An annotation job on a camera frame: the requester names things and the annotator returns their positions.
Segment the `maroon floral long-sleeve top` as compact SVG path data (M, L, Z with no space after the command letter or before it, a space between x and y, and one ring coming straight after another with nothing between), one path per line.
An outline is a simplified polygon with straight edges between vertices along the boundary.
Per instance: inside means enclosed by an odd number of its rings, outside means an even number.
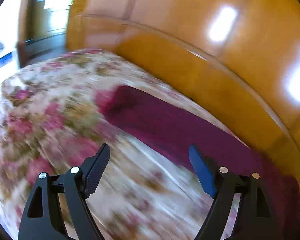
M289 236L300 224L300 190L265 156L210 122L130 86L95 93L107 122L136 137L170 161L192 171L189 146L239 175L257 172L268 190L279 225Z

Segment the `floral pink white bedsheet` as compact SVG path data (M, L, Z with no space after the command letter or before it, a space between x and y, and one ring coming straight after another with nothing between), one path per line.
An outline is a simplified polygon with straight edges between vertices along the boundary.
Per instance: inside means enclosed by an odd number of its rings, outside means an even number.
M218 128L208 111L108 51L79 50L27 66L0 84L0 215L13 239L38 174L63 174L102 143L110 161L87 204L106 239L194 239L212 199L196 176L106 122L120 85L143 90Z

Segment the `glossy wooden bed headboard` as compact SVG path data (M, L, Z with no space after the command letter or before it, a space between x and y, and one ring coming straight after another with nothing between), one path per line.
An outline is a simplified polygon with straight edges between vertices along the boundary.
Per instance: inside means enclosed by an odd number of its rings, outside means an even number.
M74 0L66 47L137 64L300 185L298 0Z

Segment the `dark wooden door frame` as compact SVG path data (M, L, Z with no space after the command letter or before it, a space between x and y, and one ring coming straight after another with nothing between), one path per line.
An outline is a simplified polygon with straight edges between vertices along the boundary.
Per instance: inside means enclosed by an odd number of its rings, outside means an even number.
M16 43L20 68L66 51L72 0L21 0Z

